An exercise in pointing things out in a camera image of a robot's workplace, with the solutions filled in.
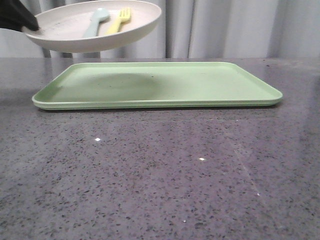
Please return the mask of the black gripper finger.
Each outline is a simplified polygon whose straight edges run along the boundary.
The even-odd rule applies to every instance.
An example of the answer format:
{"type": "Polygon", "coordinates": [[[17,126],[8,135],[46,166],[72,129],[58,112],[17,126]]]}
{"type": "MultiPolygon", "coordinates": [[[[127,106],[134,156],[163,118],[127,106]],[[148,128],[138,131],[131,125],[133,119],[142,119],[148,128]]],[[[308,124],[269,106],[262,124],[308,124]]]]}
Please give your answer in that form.
{"type": "Polygon", "coordinates": [[[21,3],[20,0],[0,1],[0,28],[22,32],[23,27],[38,31],[37,18],[21,3]]]}

